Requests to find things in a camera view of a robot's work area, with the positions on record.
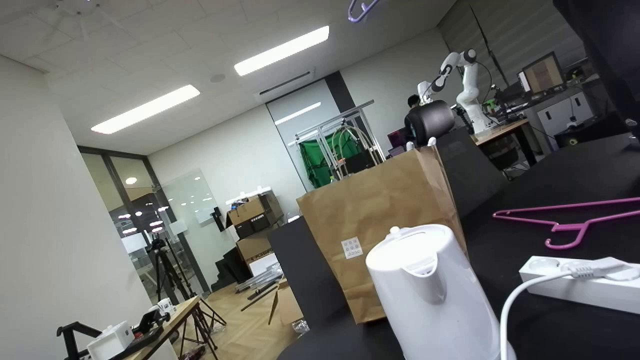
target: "wooden desk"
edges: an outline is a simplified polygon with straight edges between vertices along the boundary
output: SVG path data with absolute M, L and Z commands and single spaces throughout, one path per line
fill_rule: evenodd
M 473 136 L 474 141 L 476 145 L 482 147 L 483 144 L 514 134 L 516 139 L 518 139 L 518 143 L 520 143 L 520 147 L 522 148 L 525 158 L 527 158 L 527 162 L 529 162 L 529 166 L 533 166 L 537 164 L 538 161 L 536 160 L 536 156 L 531 149 L 531 145 L 529 144 L 527 137 L 524 135 L 524 131 L 522 131 L 522 126 L 527 124 L 529 124 L 529 121 L 527 119 L 522 119 L 509 124 L 492 127 L 482 133 L 475 134 Z
M 176 311 L 171 316 L 168 322 L 163 324 L 164 331 L 160 334 L 157 340 L 147 345 L 146 347 L 138 350 L 137 352 L 127 356 L 125 360 L 147 360 L 153 355 L 156 350 L 169 338 L 169 335 L 176 331 L 180 325 L 182 325 L 193 312 L 198 309 L 198 301 L 200 297 L 192 297 L 191 299 L 176 305 Z

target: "black table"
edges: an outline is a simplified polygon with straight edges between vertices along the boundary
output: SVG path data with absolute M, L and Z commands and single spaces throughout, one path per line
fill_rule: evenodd
M 551 233 L 545 225 L 493 219 L 494 211 L 623 197 L 640 197 L 640 147 L 629 142 L 628 134 L 551 154 L 463 218 L 471 265 L 496 314 L 522 283 L 518 270 L 533 255 L 578 259 L 614 256 L 640 263 L 640 218 L 592 225 L 578 247 L 558 251 L 546 248 L 544 240 L 551 237 L 556 244 L 568 243 L 575 239 L 575 233 Z M 544 217 L 581 222 L 637 207 L 627 204 L 556 211 Z M 636 360 L 640 359 L 639 329 L 639 315 L 525 292 L 511 308 L 508 334 L 519 360 Z M 314 327 L 279 357 L 355 358 L 404 359 L 386 320 L 355 325 L 345 309 Z

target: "wooden floor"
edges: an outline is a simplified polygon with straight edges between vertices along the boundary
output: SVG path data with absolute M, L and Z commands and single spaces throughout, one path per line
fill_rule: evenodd
M 273 304 L 275 291 L 240 312 L 249 303 L 249 292 L 235 293 L 235 284 L 227 286 L 209 295 L 207 303 L 227 321 L 222 332 L 213 334 L 213 341 L 218 346 L 216 355 L 219 360 L 272 360 L 276 359 L 289 344 L 297 338 L 291 325 L 283 326 L 278 309 L 268 325 L 269 313 Z M 189 319 L 186 330 L 187 337 L 195 338 L 193 322 Z M 199 345 L 185 342 L 185 352 Z M 180 356 L 180 340 L 173 344 L 176 354 Z M 209 348 L 202 358 L 215 360 Z

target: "white electric kettle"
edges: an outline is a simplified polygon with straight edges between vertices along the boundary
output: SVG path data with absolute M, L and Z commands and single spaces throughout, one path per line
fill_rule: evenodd
M 451 229 L 393 227 L 366 263 L 406 360 L 500 359 L 498 320 Z

